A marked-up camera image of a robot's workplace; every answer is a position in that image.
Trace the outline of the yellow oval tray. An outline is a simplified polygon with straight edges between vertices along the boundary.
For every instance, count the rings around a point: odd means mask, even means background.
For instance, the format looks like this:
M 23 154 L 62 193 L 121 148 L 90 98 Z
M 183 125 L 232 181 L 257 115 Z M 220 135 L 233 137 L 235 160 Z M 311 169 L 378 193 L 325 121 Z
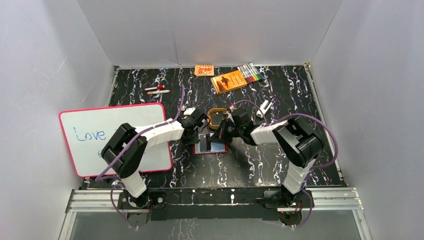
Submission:
M 228 117 L 227 109 L 218 107 L 211 108 L 207 112 L 207 117 L 209 118 L 209 129 L 216 131 L 220 127 L 221 122 Z

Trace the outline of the red card holder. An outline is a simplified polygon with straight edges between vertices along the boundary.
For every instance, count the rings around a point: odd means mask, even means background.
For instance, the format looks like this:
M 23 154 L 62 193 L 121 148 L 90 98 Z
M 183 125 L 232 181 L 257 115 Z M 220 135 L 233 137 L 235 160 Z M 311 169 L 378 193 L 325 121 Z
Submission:
M 211 142 L 213 133 L 201 133 L 198 135 L 199 142 L 193 145 L 194 155 L 225 154 L 228 147 L 224 143 Z

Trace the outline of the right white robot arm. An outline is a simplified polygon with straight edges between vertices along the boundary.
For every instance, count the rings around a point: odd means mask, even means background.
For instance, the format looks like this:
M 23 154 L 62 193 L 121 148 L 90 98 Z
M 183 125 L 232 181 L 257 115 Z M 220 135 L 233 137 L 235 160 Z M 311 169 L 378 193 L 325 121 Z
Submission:
M 288 207 L 295 207 L 302 199 L 307 176 L 324 143 L 310 125 L 299 115 L 274 124 L 255 124 L 244 109 L 235 109 L 222 120 L 210 140 L 229 144 L 241 138 L 245 144 L 258 146 L 279 144 L 289 160 L 287 175 L 277 198 Z

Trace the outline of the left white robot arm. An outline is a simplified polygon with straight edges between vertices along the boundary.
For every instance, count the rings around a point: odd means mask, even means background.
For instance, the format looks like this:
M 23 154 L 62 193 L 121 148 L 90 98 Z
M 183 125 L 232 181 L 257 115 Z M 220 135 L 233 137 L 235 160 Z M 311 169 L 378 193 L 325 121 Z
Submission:
M 103 175 L 113 169 L 129 193 L 130 202 L 137 208 L 144 208 L 150 198 L 139 166 L 146 150 L 169 141 L 181 141 L 185 145 L 198 143 L 199 129 L 208 119 L 199 109 L 188 108 L 182 115 L 156 125 L 136 128 L 129 123 L 121 124 L 101 151 L 108 166 L 96 180 L 102 180 Z

